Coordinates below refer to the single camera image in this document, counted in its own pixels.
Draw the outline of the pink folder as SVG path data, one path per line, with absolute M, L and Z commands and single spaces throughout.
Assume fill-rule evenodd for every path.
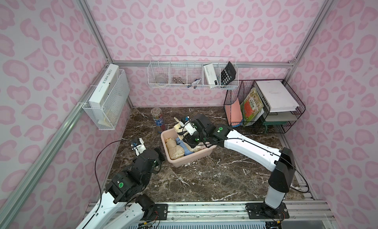
M 232 127 L 238 127 L 243 122 L 243 115 L 240 108 L 239 99 L 230 106 L 230 124 Z

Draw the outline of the white paper stack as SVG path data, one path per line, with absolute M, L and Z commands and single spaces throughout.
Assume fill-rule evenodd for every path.
M 262 95 L 268 103 L 270 112 L 296 111 L 298 102 L 279 80 L 257 81 Z

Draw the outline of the white long box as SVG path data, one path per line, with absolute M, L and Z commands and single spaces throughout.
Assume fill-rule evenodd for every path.
M 120 68 L 118 65 L 110 64 L 102 76 L 97 87 L 94 89 L 90 99 L 89 105 L 91 108 L 102 108 L 106 99 L 110 95 L 115 86 L 119 76 Z

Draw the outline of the pink plastic storage box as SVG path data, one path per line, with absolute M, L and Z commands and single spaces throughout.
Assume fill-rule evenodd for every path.
M 160 137 L 168 162 L 176 168 L 209 156 L 215 149 L 215 146 L 210 146 L 209 148 L 196 146 L 191 148 L 183 141 L 182 136 L 178 135 L 175 129 L 163 131 Z

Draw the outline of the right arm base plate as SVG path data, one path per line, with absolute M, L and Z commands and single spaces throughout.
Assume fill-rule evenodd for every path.
M 248 212 L 249 219 L 289 219 L 290 215 L 285 203 L 281 203 L 277 209 L 272 209 L 265 203 L 247 203 L 245 209 Z

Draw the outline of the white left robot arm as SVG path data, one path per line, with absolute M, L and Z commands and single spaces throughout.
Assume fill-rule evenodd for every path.
M 159 218 L 156 204 L 142 192 L 152 175 L 160 172 L 163 161 L 159 147 L 144 150 L 105 186 L 99 201 L 77 228 L 126 229 L 139 221 L 152 224 Z

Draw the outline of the colored pencil tube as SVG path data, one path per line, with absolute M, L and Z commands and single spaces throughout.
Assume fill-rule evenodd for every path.
M 161 108 L 153 108 L 151 110 L 152 118 L 155 122 L 155 125 L 157 127 L 157 130 L 159 133 L 162 133 L 166 130 L 165 121 L 162 115 L 162 109 Z

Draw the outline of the beige umbrella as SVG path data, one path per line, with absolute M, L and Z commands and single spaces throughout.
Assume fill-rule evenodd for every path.
M 166 148 L 168 150 L 168 155 L 171 160 L 176 160 L 184 157 L 185 150 L 183 147 L 177 144 L 176 139 L 167 138 L 165 140 Z

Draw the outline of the white small box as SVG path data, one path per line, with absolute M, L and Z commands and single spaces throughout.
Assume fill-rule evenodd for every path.
M 207 80 L 207 84 L 210 88 L 214 88 L 218 85 L 218 79 L 216 76 L 215 68 L 212 63 L 203 66 L 204 75 Z

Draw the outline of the black calculator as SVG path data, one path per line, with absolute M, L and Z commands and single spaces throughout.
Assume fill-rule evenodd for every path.
M 229 85 L 236 78 L 236 69 L 231 62 L 228 62 L 226 67 L 222 70 L 221 74 L 221 85 Z

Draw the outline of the white mesh side basket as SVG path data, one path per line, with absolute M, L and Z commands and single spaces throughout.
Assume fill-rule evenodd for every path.
M 105 92 L 106 97 L 100 108 L 95 108 L 90 104 L 90 99 L 94 97 L 95 91 L 83 105 L 83 110 L 101 131 L 115 130 L 130 93 L 125 70 L 121 69 L 120 72 L 117 81 L 114 85 L 110 85 L 110 90 Z

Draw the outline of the green red book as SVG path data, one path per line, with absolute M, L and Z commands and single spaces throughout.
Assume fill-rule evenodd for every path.
M 263 114 L 264 104 L 254 87 L 240 105 L 243 114 L 243 127 L 253 125 Z

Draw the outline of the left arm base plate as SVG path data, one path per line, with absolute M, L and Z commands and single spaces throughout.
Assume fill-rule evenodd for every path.
M 167 220 L 168 204 L 158 203 L 149 209 L 143 209 L 138 203 L 133 203 L 126 210 L 126 218 L 128 220 L 136 219 L 137 221 Z

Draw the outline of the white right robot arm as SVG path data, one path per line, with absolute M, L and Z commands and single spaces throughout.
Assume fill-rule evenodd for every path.
M 207 116 L 196 115 L 193 119 L 184 117 L 178 123 L 181 126 L 184 142 L 190 147 L 201 143 L 205 147 L 217 145 L 236 151 L 256 161 L 271 172 L 269 188 L 263 207 L 276 210 L 289 192 L 296 172 L 293 153 L 288 148 L 279 150 L 252 140 L 231 126 L 214 125 Z

